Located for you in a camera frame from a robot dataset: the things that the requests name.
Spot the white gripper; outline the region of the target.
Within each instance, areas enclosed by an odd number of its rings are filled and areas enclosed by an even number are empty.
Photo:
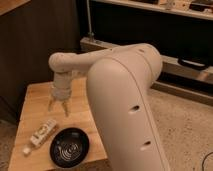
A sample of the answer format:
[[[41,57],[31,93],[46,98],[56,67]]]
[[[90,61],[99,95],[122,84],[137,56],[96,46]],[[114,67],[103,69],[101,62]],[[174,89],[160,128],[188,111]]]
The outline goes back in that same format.
[[[51,87],[51,100],[48,104],[48,112],[53,110],[56,101],[63,102],[62,106],[66,117],[69,116],[69,106],[65,102],[71,97],[71,76],[68,73],[55,73]]]

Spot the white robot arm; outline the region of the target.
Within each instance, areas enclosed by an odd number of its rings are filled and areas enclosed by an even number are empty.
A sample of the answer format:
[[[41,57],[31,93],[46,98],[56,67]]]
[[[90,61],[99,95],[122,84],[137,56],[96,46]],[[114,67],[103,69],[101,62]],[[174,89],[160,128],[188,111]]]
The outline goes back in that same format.
[[[171,171],[148,102],[162,65],[158,50],[146,43],[49,58],[52,102],[66,105],[72,80],[86,76],[88,103],[113,171]]]

